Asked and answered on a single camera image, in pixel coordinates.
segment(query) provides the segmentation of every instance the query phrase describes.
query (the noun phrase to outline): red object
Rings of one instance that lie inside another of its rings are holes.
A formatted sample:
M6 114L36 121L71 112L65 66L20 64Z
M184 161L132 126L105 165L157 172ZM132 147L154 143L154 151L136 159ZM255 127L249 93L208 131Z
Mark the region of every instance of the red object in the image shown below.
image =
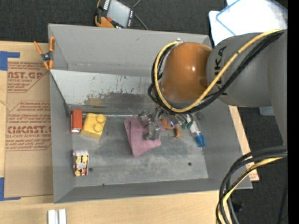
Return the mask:
M73 110L71 112L71 133L79 133L82 125L82 110Z

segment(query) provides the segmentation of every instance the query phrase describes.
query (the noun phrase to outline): cardboard sheet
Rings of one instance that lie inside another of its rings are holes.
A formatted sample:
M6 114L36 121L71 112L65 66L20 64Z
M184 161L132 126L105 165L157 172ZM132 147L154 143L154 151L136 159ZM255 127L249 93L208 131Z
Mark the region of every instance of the cardboard sheet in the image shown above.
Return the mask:
M48 44L40 47L43 52L49 50ZM20 58L8 58L7 72L1 71L7 77L7 97L1 107L7 121L4 197L50 195L49 72L31 42L0 42L0 51L20 53Z

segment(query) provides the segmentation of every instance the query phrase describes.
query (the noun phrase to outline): small box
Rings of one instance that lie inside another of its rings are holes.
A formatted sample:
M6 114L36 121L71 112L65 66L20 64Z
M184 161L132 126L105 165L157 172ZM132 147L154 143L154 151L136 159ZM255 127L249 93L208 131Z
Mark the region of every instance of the small box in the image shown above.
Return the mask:
M87 150L74 150L74 175L86 176L88 174L89 154Z
M82 110L73 110L71 112L71 133L80 133L82 124Z

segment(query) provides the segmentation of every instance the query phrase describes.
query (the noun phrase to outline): gray bin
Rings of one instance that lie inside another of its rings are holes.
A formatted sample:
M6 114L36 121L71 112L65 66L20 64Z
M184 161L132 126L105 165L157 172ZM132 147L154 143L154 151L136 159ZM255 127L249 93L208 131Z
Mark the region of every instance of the gray bin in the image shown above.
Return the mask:
M176 39L210 47L207 35L49 24L51 36L56 39L50 71L55 203L219 189L242 156L228 105L216 100L200 111L203 148L190 130L182 130L180 138L167 130L161 146L134 158L124 127L128 115L155 107L147 88L160 49ZM71 134L73 108L106 115L99 140ZM89 152L87 176L73 175L75 149ZM249 178L239 186L251 187Z

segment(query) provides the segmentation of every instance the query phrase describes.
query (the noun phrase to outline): pink cloth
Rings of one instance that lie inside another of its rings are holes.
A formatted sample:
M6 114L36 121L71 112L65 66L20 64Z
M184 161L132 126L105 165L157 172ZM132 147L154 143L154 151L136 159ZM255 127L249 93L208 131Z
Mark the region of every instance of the pink cloth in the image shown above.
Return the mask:
M161 121L158 120L158 124L161 127L161 131L165 129ZM148 127L143 127L142 121L137 115L127 117L125 128L134 157L161 145L160 138L157 140L144 139L143 134L148 132Z

